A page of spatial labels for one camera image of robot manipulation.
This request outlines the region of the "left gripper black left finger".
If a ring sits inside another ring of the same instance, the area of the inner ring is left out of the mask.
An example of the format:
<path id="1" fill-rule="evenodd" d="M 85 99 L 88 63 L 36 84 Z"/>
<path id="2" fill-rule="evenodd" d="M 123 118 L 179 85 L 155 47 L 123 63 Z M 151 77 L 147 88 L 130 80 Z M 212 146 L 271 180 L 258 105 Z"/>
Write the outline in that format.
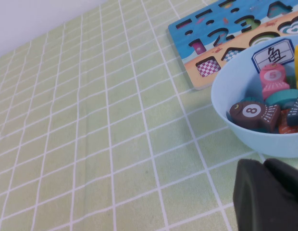
<path id="1" fill-rule="evenodd" d="M 297 201 L 259 161 L 238 161 L 233 203 L 240 231 L 298 231 Z"/>

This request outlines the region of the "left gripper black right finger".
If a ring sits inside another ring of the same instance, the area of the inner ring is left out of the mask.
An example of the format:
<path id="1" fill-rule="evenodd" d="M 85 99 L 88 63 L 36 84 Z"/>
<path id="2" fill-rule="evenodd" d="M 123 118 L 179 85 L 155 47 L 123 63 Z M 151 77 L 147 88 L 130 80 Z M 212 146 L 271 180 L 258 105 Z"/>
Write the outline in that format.
<path id="1" fill-rule="evenodd" d="M 266 159 L 263 164 L 298 203 L 298 170 L 275 158 Z"/>

